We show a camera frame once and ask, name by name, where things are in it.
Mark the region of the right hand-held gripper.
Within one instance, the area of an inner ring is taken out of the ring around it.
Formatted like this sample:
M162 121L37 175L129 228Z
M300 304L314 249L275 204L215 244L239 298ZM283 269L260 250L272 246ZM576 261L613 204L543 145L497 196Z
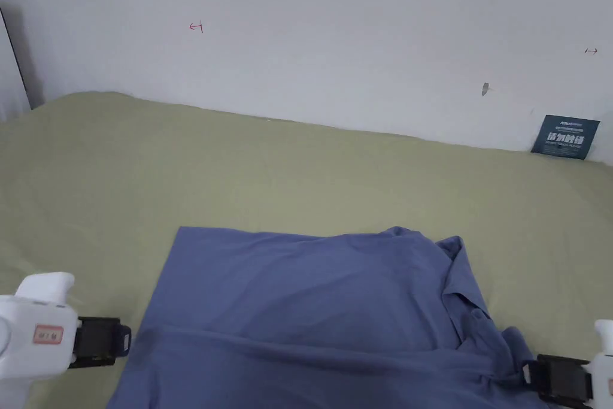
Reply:
M567 408L612 408L612 320L598 319L594 329L602 351L591 361L538 355L521 364L523 384Z

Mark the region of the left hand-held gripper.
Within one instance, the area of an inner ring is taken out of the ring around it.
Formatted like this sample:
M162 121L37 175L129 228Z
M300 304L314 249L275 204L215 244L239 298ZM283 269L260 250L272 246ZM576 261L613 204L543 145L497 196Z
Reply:
M33 274L1 296L3 380L44 380L129 354L132 330L119 318L79 316L68 305L74 282L67 272Z

